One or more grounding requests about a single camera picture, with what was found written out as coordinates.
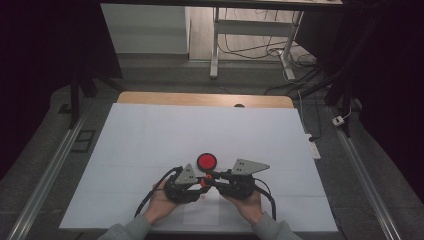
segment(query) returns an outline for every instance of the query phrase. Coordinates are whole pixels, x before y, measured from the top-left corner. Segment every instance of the sleeve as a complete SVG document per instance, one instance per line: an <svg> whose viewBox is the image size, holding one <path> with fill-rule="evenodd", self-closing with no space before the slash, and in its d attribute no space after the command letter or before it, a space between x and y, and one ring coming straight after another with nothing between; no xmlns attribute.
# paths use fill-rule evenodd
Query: sleeve
<svg viewBox="0 0 424 240"><path fill-rule="evenodd" d="M261 240L301 240L286 221L277 223L266 212L252 230Z"/></svg>
<svg viewBox="0 0 424 240"><path fill-rule="evenodd" d="M152 225L142 214L139 214L125 227L121 224L113 225L99 240L140 240L144 239L150 230L152 230Z"/></svg>

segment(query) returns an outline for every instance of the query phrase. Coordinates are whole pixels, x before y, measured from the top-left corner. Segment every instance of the black device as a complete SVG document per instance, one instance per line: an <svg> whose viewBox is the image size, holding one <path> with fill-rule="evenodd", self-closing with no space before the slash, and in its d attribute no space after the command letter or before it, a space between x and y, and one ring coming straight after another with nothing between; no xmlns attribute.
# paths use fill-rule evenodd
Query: black device
<svg viewBox="0 0 424 240"><path fill-rule="evenodd" d="M215 172L212 170L201 169L205 172L206 176L196 177L191 164L187 164L185 168L175 167L168 171L155 185L152 191L147 194L138 207L136 217L147 201L152 197L153 193L157 191L158 186L165 180L172 172L166 181L164 188L167 198L175 204L186 204L196 202L201 194L207 193L211 187L215 187L223 196L232 197L238 200L243 200L250 197L256 190L266 196L271 202L272 217L276 220L276 207L275 201L270 192L266 192L255 184L256 179L253 173L268 169L269 165L257 163L245 159L237 159L233 169L227 171ZM191 189L192 186L200 184L199 189Z"/></svg>

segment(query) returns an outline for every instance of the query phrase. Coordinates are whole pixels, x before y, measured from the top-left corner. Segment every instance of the floor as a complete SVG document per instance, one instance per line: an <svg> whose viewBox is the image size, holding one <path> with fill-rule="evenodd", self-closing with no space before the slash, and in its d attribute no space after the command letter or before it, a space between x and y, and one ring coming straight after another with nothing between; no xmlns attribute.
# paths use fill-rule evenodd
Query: floor
<svg viewBox="0 0 424 240"><path fill-rule="evenodd" d="M231 15L235 17L234 13L238 18L243 16L240 15L240 10L228 10L227 17ZM253 16L261 18L259 17L262 16L261 14L264 13L255 11ZM255 40L254 44L252 43L253 45L247 45L251 43L250 40L240 40L240 45L231 40L229 44L234 45L229 46L231 49L241 49L255 44L261 45L264 42L263 40L260 37ZM244 58L238 56L235 58L230 54L228 56L220 55L220 59L225 61L222 61L219 65L218 79L212 81L209 79L209 63L207 62L210 57L207 55L210 52L200 52L199 50L196 57L191 55L191 61L152 56L121 56L120 63L124 79L117 79L116 81L131 91L252 95L264 95L270 87L287 83L282 77L281 63L273 57L264 61L241 61ZM264 50L260 50L257 53L249 52L246 54L258 54L256 56L259 56L263 53ZM308 69L295 70L297 77L307 72ZM321 79L322 76L317 76L302 87L311 86ZM58 229L73 192L89 161L90 153L95 147L95 141L99 137L109 109L119 96L117 91L103 82L96 80L95 83L99 93L94 99L81 96L83 106L91 104L87 120L81 130L93 131L94 138L89 142L90 144L88 142L75 142L72 145L73 150L67 155L62 170L59 172L39 213L36 214L27 239L96 239L103 232L71 232ZM299 110L299 114L304 117L307 131L314 136L319 136L316 144L322 158L316 162L316 166L340 231L337 233L299 233L299 235L303 239L387 239L356 176L356 172L351 166L346 151L343 149L337 129L331 123L329 108L323 104L323 96L325 96L326 91L326 89L319 91L303 99L302 102L295 101L295 106ZM281 87L268 91L267 94L295 96L297 90ZM52 95L50 111L43 123L17 159L16 164L0 182L0 239L6 239L9 235L67 133L70 118L68 112L61 111L61 109L67 109L66 104L69 104L69 102L70 94L67 87L59 89ZM390 215L393 217L401 234L401 239L424 239L423 204L413 193L387 154L362 127L358 120L360 107L354 106L350 116L351 139L356 143L358 153L372 176L372 180ZM209 238L207 236L172 236L174 239L212 239L212 237L216 238L215 236ZM169 235L149 236L149 239L170 238ZM228 238L254 239L252 236L242 238L231 236Z"/></svg>

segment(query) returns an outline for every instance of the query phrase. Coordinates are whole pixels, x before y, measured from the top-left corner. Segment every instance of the human hand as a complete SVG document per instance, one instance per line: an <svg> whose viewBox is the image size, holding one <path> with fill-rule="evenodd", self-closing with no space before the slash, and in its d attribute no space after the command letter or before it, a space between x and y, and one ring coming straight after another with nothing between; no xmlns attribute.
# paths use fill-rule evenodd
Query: human hand
<svg viewBox="0 0 424 240"><path fill-rule="evenodd" d="M164 180L157 189L163 189L165 183L166 180ZM178 207L178 205L171 202L166 197L164 190L156 190L150 198L149 207L143 213L143 216L147 219L150 225L153 225L160 219L168 216L176 207Z"/></svg>
<svg viewBox="0 0 424 240"><path fill-rule="evenodd" d="M246 219L250 225L255 226L263 216L261 194L254 191L252 196L244 199L237 200L232 197L223 196L225 199L233 203L241 216Z"/></svg>

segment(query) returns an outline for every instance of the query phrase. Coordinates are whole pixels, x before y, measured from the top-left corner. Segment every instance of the white paper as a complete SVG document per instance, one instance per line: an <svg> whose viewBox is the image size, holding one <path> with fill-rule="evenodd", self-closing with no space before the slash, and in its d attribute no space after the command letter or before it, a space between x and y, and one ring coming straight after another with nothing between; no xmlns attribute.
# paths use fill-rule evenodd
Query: white paper
<svg viewBox="0 0 424 240"><path fill-rule="evenodd" d="M196 166L205 152L218 169L232 169L237 158L269 164L254 177L270 187L277 219L296 231L337 230L296 109L141 104L113 105L60 228L127 224L168 170ZM213 190L207 196L179 206L155 230L251 232L231 203Z"/></svg>

